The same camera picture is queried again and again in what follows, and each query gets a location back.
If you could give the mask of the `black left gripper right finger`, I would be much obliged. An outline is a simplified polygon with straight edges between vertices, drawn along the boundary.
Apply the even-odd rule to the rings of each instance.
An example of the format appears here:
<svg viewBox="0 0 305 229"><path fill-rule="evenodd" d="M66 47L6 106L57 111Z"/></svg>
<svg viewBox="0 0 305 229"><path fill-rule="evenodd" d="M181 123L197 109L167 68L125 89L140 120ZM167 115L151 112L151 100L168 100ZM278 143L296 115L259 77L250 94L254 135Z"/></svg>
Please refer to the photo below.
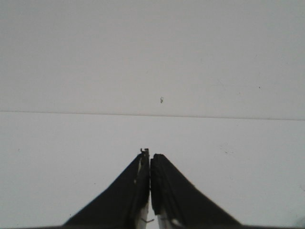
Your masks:
<svg viewBox="0 0 305 229"><path fill-rule="evenodd" d="M170 160L151 159L152 208L160 226L240 226L241 223L201 193Z"/></svg>

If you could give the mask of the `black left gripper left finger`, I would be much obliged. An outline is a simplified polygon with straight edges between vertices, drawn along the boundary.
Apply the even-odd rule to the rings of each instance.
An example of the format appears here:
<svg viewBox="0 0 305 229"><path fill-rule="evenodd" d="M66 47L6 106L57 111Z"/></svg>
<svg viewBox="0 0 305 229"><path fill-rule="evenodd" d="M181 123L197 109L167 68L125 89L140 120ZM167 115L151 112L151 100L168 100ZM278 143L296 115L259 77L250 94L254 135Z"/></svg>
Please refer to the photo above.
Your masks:
<svg viewBox="0 0 305 229"><path fill-rule="evenodd" d="M65 227L145 227L150 194L149 149L141 153Z"/></svg>

